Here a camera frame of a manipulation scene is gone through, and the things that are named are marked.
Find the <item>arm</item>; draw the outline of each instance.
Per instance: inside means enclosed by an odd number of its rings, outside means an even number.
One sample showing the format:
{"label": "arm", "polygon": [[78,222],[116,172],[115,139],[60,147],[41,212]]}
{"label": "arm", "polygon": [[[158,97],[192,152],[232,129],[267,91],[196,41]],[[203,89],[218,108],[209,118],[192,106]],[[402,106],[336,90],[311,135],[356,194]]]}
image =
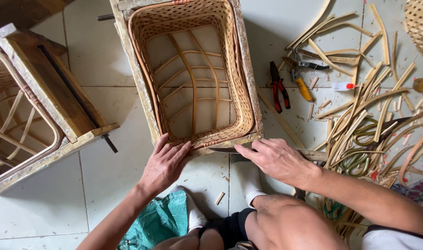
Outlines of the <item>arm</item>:
{"label": "arm", "polygon": [[330,197],[372,223],[423,235],[423,207],[382,186],[320,168],[282,139],[254,141],[254,152],[235,148],[271,177]]}
{"label": "arm", "polygon": [[168,134],[162,135],[150,156],[142,178],[125,199],[111,211],[81,242],[76,250],[116,249],[120,240],[139,213],[159,193],[175,182],[187,159],[191,142],[165,144]]}

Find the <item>woven bamboo basket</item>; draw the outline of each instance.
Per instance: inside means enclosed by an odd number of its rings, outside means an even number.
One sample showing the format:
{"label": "woven bamboo basket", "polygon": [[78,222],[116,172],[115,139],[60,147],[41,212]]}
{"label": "woven bamboo basket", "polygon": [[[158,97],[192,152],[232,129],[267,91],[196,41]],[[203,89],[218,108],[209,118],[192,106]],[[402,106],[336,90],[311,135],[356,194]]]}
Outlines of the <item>woven bamboo basket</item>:
{"label": "woven bamboo basket", "polygon": [[[203,50],[203,46],[198,43],[191,30],[201,27],[212,27],[219,40],[221,54],[216,55]],[[250,96],[248,94],[246,79],[244,78],[241,63],[241,51],[238,43],[238,34],[235,25],[235,17],[232,6],[227,0],[183,0],[168,3],[160,3],[137,9],[130,17],[128,23],[128,31],[132,38],[133,47],[139,63],[142,67],[143,74],[152,95],[152,105],[159,128],[159,133],[169,134],[169,141],[192,141],[192,150],[196,150],[209,145],[214,145],[223,141],[236,139],[248,134],[254,125],[254,115],[251,106]],[[173,34],[177,32],[187,32],[191,40],[196,44],[196,51],[182,51],[179,44],[173,38]],[[160,69],[154,69],[150,65],[150,56],[147,51],[147,45],[151,39],[157,36],[168,36],[177,51],[177,55],[170,60],[164,62],[163,65],[171,63],[175,58],[180,57],[185,65],[183,71],[188,71],[190,75],[190,83],[192,84],[192,128],[191,133],[185,137],[177,137],[170,127],[170,120],[166,109],[168,106],[164,104],[161,88],[164,83],[158,82],[157,73]],[[191,66],[185,55],[187,53],[202,54],[207,65]],[[223,67],[219,70],[225,71],[226,81],[219,81],[216,75],[218,67],[211,64],[209,56],[219,56],[222,58]],[[216,83],[216,96],[211,98],[197,97],[197,80],[194,76],[193,69],[207,68],[214,78],[209,79]],[[220,99],[219,83],[228,83],[228,92],[230,99]],[[198,105],[202,100],[212,100],[215,102],[214,124],[211,129],[197,133],[196,113]],[[233,120],[225,126],[217,127],[217,119],[219,113],[219,103],[222,101],[231,102],[234,111]]]}
{"label": "woven bamboo basket", "polygon": [[0,52],[0,177],[56,150],[60,128]]}
{"label": "woven bamboo basket", "polygon": [[406,31],[423,55],[423,0],[409,0],[404,14]]}

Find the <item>red handle pliers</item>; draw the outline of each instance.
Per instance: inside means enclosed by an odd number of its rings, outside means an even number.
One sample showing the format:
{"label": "red handle pliers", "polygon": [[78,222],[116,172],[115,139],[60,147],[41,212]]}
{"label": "red handle pliers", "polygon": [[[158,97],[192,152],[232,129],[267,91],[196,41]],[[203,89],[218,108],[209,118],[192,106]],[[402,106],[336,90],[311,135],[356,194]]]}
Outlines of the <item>red handle pliers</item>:
{"label": "red handle pliers", "polygon": [[281,91],[282,96],[284,97],[284,104],[286,109],[290,109],[290,99],[289,94],[287,93],[286,88],[282,84],[283,79],[279,77],[278,68],[276,68],[275,62],[270,62],[270,74],[271,74],[271,84],[273,87],[273,99],[275,101],[275,108],[278,113],[282,112],[281,103],[279,101],[278,89]]}

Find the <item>foot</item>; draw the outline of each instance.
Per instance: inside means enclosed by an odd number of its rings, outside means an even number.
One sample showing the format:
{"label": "foot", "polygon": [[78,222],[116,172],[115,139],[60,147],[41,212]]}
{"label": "foot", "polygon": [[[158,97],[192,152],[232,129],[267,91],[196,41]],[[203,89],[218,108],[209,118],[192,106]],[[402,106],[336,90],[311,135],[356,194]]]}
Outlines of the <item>foot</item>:
{"label": "foot", "polygon": [[188,193],[188,191],[183,186],[175,186],[170,193],[175,193],[178,191],[185,191],[186,194],[186,212],[188,213],[188,232],[191,232],[195,228],[202,228],[207,223],[207,218],[199,210],[196,204],[193,201],[193,198]]}
{"label": "foot", "polygon": [[250,160],[238,154],[230,156],[231,166],[235,168],[241,182],[245,201],[250,208],[253,207],[253,199],[258,195],[267,195],[259,184],[259,168]]}

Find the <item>glue bottle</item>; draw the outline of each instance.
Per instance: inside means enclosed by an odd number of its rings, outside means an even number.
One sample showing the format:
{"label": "glue bottle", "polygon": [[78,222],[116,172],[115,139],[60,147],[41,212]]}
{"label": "glue bottle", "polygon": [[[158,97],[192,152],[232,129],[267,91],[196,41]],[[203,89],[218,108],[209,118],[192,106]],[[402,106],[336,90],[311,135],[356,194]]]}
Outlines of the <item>glue bottle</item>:
{"label": "glue bottle", "polygon": [[332,89],[335,91],[348,91],[351,88],[358,87],[349,82],[334,82],[332,83]]}

